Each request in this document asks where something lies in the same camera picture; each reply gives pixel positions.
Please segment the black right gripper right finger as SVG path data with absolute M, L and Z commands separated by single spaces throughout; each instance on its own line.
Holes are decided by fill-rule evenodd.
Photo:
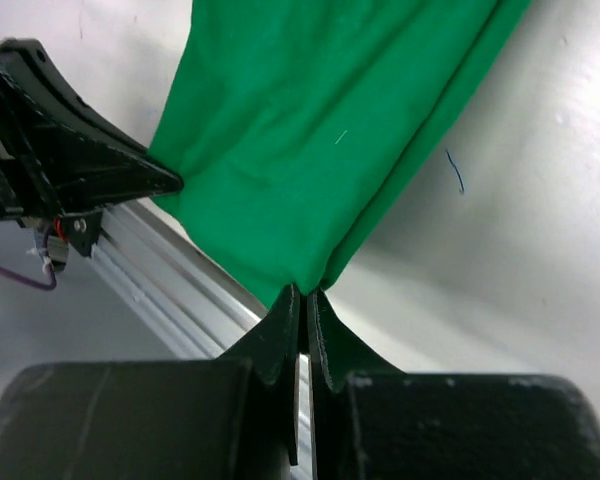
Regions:
M 552 375 L 406 373 L 306 301 L 318 479 L 600 479 L 600 422 Z

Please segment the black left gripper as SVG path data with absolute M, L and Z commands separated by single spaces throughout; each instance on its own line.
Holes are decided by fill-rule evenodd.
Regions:
M 80 97 L 40 41 L 0 41 L 0 221 L 47 221 L 88 257 L 104 208 L 183 186 Z

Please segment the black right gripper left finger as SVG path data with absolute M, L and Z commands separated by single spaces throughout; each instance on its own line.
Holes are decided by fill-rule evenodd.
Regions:
M 287 479 L 301 295 L 212 360 L 29 367 L 0 399 L 0 479 Z

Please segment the green t-shirt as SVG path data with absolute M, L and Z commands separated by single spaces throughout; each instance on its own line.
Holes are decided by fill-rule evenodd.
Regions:
M 262 304 L 335 283 L 450 129 L 524 1 L 197 1 L 158 200 Z

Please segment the aluminium mounting rail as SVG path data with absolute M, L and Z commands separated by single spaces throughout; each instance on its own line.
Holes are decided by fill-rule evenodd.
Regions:
M 149 200 L 53 225 L 179 359 L 219 356 L 266 314 Z

